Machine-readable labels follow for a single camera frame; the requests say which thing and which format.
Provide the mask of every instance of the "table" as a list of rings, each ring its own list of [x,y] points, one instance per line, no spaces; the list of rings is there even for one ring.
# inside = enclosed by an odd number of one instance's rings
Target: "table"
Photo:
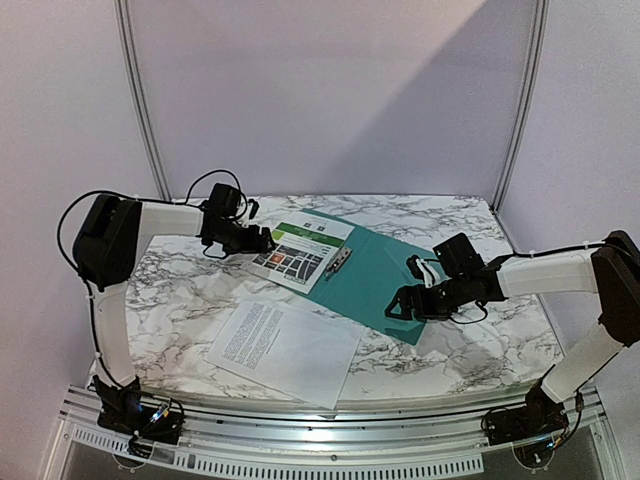
[[[426,249],[464,232],[485,261],[511,251],[488,205],[475,197],[289,196],[259,201],[255,221],[263,226],[275,227],[289,213],[312,208]],[[284,301],[327,317],[339,315],[246,273],[240,266],[247,256],[212,260],[202,250],[197,238],[156,237],[130,282],[127,327],[143,387],[204,397],[292,400],[209,364],[205,357],[213,339],[247,296]],[[488,310],[488,318],[474,325],[427,324],[415,347],[365,328],[340,401],[446,401],[499,394],[499,389],[539,378],[561,358],[537,297],[489,304]],[[461,321],[480,315],[474,306],[462,313],[466,318]]]

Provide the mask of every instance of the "robotic arm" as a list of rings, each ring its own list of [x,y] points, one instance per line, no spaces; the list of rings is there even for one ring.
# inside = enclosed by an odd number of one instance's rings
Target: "robotic arm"
[[[622,231],[603,243],[585,244],[529,255],[497,257],[485,265],[464,234],[434,248],[450,277],[437,285],[405,286],[387,309],[392,318],[446,320],[469,302],[488,302],[548,292],[598,294],[598,323],[529,391],[525,406],[489,412],[483,426],[491,444],[550,433],[568,425],[562,402],[598,373],[625,347],[640,341],[640,251]],[[407,264],[416,278],[422,274],[415,257]]]
[[[125,295],[136,267],[139,239],[155,235],[199,237],[206,247],[219,243],[226,256],[265,253],[275,247],[268,228],[243,227],[237,220],[242,193],[216,184],[199,206],[161,201],[139,201],[111,194],[93,203],[73,245],[77,272],[89,290],[92,332],[97,366],[94,385],[102,400],[98,424],[121,433],[177,443],[180,414],[141,404],[142,392],[129,353]],[[255,216],[257,202],[250,218]]]

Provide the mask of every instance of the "teal folder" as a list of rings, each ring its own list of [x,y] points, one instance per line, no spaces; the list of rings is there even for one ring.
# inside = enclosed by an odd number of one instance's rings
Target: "teal folder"
[[[435,259],[433,252],[332,215],[304,211],[352,225],[354,229],[344,246],[353,252],[337,273],[328,279],[323,275],[308,294],[296,293],[398,340],[411,345],[418,343],[424,323],[387,318],[384,311],[400,287],[419,283],[412,277],[407,259],[413,255]],[[434,268],[445,278],[439,264],[434,264]]]

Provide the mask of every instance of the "sheet of paper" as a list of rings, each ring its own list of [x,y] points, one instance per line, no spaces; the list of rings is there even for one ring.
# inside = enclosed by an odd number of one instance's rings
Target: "sheet of paper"
[[[247,269],[309,293],[352,230],[351,225],[342,222],[295,212],[273,230],[275,251],[256,256]]]
[[[236,375],[334,408],[363,327],[269,300],[243,301],[207,354]]]

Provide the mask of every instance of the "white wall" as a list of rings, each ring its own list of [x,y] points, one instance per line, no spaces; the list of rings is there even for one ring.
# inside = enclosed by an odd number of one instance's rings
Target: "white wall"
[[[489,198],[535,3],[132,2],[172,195],[227,167],[251,193]]]
[[[0,478],[22,480],[36,478],[64,392],[92,355],[57,220],[91,188],[156,192],[113,1],[3,0],[0,19]]]
[[[601,239],[614,229],[640,244],[639,25],[637,2],[551,2],[531,114],[500,214],[518,248]],[[595,297],[545,300],[567,347],[599,313]],[[627,473],[640,479],[640,345],[597,384]]]

